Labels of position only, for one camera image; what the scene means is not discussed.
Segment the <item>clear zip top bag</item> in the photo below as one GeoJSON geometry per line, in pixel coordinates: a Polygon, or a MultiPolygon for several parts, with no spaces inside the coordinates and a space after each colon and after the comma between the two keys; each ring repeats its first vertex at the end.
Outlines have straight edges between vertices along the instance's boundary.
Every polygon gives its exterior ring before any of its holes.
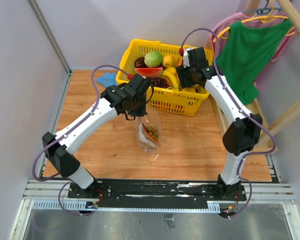
{"type": "Polygon", "coordinates": [[[161,148],[162,118],[158,110],[146,105],[146,115],[137,118],[138,145],[146,153],[154,154],[161,148]]]}

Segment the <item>brown longan bunch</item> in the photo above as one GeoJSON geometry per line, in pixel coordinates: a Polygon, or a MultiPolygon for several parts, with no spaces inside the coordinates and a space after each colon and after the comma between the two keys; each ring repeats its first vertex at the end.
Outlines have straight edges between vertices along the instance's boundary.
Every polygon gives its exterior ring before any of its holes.
{"type": "Polygon", "coordinates": [[[160,136],[159,136],[159,131],[154,128],[153,126],[150,125],[142,125],[144,130],[147,132],[147,134],[155,141],[158,141],[160,136]]]}

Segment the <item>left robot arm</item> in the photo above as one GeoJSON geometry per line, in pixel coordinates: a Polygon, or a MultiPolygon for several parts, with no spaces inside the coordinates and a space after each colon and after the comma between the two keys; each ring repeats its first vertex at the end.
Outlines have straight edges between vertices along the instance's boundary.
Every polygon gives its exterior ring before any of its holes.
{"type": "Polygon", "coordinates": [[[127,83],[107,87],[80,117],[55,134],[42,137],[44,155],[63,177],[79,187],[86,198],[97,193],[96,179],[74,156],[78,148],[102,125],[123,114],[128,121],[147,114],[147,91],[153,85],[135,74],[127,83]]]}

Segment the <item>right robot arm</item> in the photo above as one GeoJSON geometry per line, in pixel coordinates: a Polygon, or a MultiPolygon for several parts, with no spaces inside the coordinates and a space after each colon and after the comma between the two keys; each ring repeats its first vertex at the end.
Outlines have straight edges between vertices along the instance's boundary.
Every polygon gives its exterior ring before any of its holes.
{"type": "Polygon", "coordinates": [[[228,128],[222,142],[226,150],[226,160],[218,176],[214,195],[221,200],[247,199],[240,180],[245,155],[259,142],[263,119],[247,109],[220,74],[217,66],[209,65],[205,51],[199,48],[180,48],[181,65],[176,68],[180,87],[199,85],[209,92],[222,110],[228,128]]]}

